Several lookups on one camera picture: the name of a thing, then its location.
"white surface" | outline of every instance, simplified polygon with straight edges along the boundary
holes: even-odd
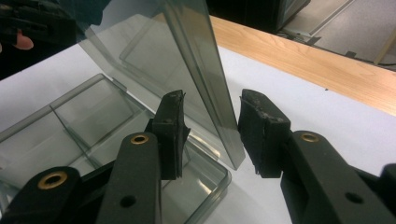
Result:
[[[378,175],[396,162],[396,118],[265,64],[220,49],[235,114],[241,90],[266,94],[292,129],[320,133],[351,165]],[[72,90],[101,70],[80,46],[0,82],[0,131]],[[231,171],[228,195],[206,223],[290,223],[278,179],[261,179],[246,159]]]

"clear plastic tray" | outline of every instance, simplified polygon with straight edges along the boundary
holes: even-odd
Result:
[[[37,173],[71,166],[88,174],[117,158],[122,139],[142,132],[153,113],[107,77],[97,75],[0,135],[0,205]],[[202,220],[231,176],[192,142],[183,177],[163,181],[163,222]]]
[[[112,161],[160,104],[186,92],[191,128],[183,178],[163,182],[163,221],[197,222],[221,199],[245,158],[205,0],[59,1],[85,33],[79,43],[104,71],[0,135],[0,203],[58,165],[82,175]]]

